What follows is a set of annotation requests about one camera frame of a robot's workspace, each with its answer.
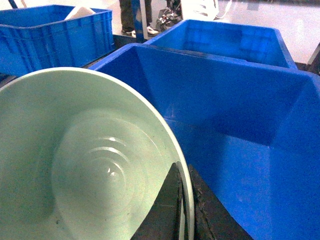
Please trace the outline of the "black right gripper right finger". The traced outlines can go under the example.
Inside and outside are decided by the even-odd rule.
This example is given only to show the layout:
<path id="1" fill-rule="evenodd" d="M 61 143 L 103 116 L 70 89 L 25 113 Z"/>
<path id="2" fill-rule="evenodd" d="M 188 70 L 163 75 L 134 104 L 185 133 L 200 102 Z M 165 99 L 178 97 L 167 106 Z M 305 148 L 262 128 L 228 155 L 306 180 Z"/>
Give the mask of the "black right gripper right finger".
<path id="1" fill-rule="evenodd" d="M 251 240 L 191 164 L 195 240 Z"/>

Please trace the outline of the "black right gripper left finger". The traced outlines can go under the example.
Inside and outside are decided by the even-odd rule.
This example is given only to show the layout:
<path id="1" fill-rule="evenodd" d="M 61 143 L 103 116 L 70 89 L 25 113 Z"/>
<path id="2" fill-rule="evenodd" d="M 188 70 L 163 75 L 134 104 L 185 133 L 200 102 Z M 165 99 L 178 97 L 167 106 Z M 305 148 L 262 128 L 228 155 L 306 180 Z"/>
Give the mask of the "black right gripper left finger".
<path id="1" fill-rule="evenodd" d="M 173 163 L 147 216 L 133 240 L 178 240 L 182 209 L 182 178 Z"/>

